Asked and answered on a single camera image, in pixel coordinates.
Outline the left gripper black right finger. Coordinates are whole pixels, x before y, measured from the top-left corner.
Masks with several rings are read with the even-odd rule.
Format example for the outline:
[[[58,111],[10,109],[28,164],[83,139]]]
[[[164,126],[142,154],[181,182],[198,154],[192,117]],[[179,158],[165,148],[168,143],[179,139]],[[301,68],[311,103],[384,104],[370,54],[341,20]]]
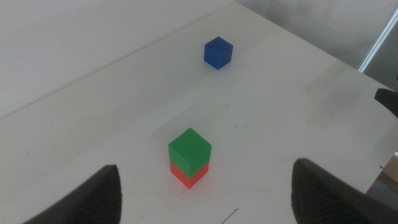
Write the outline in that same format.
[[[297,223],[397,223],[397,210],[307,158],[293,164],[291,206]]]

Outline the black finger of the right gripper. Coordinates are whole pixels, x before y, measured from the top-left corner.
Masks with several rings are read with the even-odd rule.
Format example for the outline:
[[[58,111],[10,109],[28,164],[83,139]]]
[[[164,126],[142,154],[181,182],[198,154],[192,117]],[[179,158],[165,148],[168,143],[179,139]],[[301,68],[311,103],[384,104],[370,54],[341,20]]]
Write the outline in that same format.
[[[397,117],[397,92],[385,88],[379,88],[376,91],[374,99]]]

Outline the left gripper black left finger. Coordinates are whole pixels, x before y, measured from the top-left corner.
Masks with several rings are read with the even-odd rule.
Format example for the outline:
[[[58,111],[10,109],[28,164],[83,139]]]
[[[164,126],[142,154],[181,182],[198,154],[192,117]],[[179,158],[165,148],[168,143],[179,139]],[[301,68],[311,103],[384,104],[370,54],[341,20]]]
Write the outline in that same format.
[[[106,165],[27,223],[119,223],[122,193],[118,167]]]

